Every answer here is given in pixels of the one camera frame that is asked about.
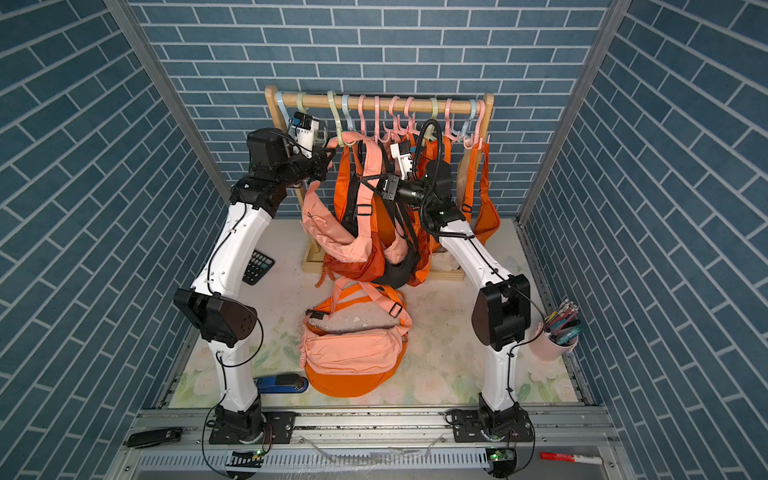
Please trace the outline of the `dark red-orange bag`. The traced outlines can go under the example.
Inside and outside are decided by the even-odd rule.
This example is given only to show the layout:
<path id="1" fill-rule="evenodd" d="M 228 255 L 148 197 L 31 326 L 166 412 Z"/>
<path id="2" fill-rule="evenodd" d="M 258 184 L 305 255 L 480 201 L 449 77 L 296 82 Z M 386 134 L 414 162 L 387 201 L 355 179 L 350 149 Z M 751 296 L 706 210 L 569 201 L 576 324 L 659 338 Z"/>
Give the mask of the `dark red-orange bag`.
<path id="1" fill-rule="evenodd" d="M 333 191 L 327 206 L 311 182 L 302 207 L 302 225 L 324 251 L 321 278 L 346 277 L 378 283 L 387 268 L 386 246 L 379 235 L 379 209 L 369 186 L 382 172 L 378 146 L 346 133 Z"/>

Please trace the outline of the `large pink sling bag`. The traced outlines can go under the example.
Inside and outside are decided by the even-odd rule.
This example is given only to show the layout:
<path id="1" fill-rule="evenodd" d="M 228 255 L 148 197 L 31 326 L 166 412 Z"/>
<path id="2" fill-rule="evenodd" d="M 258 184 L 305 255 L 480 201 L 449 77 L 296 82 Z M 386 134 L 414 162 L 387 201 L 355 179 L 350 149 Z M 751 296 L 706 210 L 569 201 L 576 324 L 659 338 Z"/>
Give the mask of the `large pink sling bag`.
<path id="1" fill-rule="evenodd" d="M 312 326 L 309 320 L 325 320 L 331 315 L 361 303 L 373 303 L 397 323 L 387 328 L 371 328 L 348 333 L 329 333 Z M 338 278 L 332 295 L 307 311 L 299 343 L 302 368 L 323 375 L 374 375 L 396 368 L 406 350 L 412 318 L 404 296 L 388 285 Z"/>

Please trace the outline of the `black sling bag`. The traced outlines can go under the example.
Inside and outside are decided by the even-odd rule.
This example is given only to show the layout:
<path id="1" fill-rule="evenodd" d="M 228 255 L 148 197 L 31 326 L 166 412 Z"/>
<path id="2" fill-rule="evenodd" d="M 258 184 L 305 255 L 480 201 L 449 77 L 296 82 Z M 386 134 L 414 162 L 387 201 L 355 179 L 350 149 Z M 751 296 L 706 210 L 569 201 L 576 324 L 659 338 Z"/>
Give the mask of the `black sling bag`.
<path id="1" fill-rule="evenodd" d="M 369 186 L 375 192 L 379 209 L 379 235 L 386 246 L 387 268 L 377 284 L 399 288 L 407 284 L 419 260 L 417 236 L 408 215 L 408 206 L 402 202 L 383 199 L 384 180 L 395 173 L 393 161 L 384 146 L 374 142 L 382 154 L 382 172 Z"/>

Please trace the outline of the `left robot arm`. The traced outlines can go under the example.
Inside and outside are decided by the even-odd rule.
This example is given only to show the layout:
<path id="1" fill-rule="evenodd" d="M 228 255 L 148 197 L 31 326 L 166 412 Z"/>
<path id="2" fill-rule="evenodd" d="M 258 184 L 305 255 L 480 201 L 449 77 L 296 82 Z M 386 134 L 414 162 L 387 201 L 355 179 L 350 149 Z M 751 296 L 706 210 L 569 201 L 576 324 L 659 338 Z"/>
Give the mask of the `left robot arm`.
<path id="1" fill-rule="evenodd" d="M 249 444 L 264 441 L 269 429 L 261 395 L 251 373 L 248 344 L 263 337 L 254 308 L 238 296 L 261 235 L 289 188 L 323 180 L 333 157 L 318 123 L 288 133 L 263 128 L 248 134 L 247 173 L 232 187 L 227 218 L 203 270 L 173 303 L 199 331 L 216 364 L 221 399 L 209 421 L 212 440 Z"/>

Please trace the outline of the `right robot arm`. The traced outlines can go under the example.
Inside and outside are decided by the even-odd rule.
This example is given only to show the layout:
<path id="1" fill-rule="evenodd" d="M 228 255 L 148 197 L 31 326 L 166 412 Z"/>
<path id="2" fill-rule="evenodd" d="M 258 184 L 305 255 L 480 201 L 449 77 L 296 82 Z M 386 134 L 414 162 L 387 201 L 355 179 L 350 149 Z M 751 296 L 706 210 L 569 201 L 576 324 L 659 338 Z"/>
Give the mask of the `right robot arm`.
<path id="1" fill-rule="evenodd" d="M 457 442 L 481 435 L 490 441 L 529 442 L 535 429 L 514 392 L 516 354 L 531 326 L 530 282 L 496 261 L 451 196 L 451 168 L 443 160 L 417 176 L 419 146 L 391 146 L 396 161 L 380 195 L 416 209 L 421 226 L 458 262 L 476 290 L 471 325 L 485 347 L 484 381 L 475 410 L 454 410 L 449 424 Z"/>

